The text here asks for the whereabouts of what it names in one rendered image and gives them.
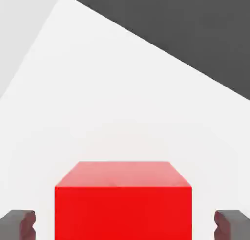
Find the small red cube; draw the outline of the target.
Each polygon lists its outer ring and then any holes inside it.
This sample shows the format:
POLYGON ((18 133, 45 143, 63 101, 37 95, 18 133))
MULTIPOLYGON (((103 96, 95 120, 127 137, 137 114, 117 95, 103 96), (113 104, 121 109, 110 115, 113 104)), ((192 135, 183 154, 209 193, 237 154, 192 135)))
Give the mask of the small red cube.
POLYGON ((79 162, 55 186, 55 240, 192 240, 192 187, 169 162, 79 162))

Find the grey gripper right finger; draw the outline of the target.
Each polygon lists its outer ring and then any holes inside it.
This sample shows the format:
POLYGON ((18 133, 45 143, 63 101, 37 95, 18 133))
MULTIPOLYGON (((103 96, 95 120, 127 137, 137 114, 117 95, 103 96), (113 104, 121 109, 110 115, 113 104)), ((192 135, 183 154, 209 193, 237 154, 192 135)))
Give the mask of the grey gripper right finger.
POLYGON ((214 240, 250 240, 250 219, 240 210, 217 210, 214 240))

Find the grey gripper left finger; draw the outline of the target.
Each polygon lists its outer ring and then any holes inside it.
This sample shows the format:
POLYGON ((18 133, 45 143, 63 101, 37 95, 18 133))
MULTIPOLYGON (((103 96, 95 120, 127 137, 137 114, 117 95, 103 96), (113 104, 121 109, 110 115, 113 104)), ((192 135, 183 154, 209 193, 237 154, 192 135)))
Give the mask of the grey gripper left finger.
POLYGON ((10 210, 0 219, 0 240, 36 240, 33 210, 10 210))

